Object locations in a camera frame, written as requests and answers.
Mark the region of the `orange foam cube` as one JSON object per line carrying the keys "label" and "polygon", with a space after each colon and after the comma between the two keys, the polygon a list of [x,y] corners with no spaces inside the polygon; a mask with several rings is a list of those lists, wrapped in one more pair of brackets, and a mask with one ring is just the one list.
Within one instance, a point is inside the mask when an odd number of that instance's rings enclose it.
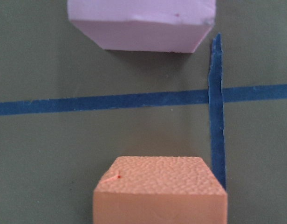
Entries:
{"label": "orange foam cube", "polygon": [[93,192],[95,224],[225,224],[227,209],[200,157],[120,156]]}

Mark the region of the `pink foam cube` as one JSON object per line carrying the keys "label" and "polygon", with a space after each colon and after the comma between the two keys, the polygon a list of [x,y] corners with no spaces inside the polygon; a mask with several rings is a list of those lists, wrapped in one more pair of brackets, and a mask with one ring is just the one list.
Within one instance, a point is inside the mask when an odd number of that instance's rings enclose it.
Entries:
{"label": "pink foam cube", "polygon": [[106,50],[193,53],[215,24],[214,0],[69,0],[69,21]]}

